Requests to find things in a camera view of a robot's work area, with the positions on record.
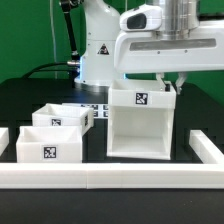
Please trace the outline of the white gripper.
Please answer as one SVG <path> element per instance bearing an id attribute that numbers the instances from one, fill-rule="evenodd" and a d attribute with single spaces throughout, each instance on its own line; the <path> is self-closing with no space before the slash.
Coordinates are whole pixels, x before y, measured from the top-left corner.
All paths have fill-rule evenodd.
<path id="1" fill-rule="evenodd" d="M 146 3 L 120 16 L 114 66 L 122 73 L 179 72 L 177 94 L 189 71 L 224 70 L 224 19 L 201 21 L 196 3 Z"/>

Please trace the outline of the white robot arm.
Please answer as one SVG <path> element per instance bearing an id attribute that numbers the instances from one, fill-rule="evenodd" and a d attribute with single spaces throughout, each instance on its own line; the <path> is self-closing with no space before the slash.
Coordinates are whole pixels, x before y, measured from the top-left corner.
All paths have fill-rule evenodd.
<path id="1" fill-rule="evenodd" d="M 200 0 L 146 0 L 122 14 L 84 0 L 87 40 L 80 81 L 109 85 L 124 74 L 224 70 L 224 15 L 201 15 Z"/>

